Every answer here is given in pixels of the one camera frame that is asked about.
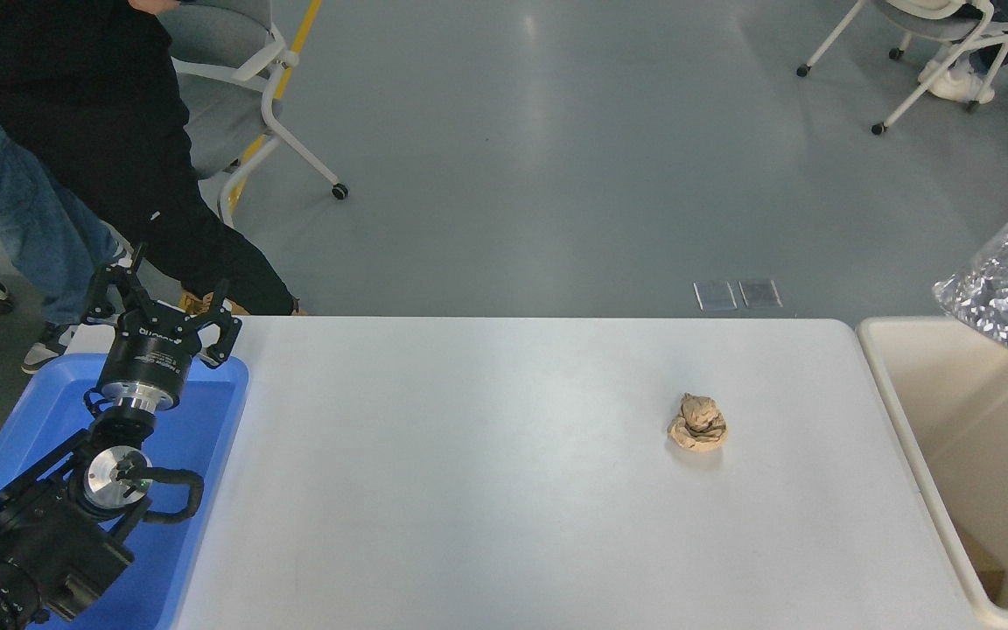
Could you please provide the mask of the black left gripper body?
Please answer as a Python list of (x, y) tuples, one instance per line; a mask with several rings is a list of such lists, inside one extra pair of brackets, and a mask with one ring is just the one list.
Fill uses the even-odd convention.
[(184, 312), (167, 304), (152, 311), (126, 311), (116, 320), (115, 342), (97, 389), (108, 400), (178, 400), (199, 351), (199, 335)]

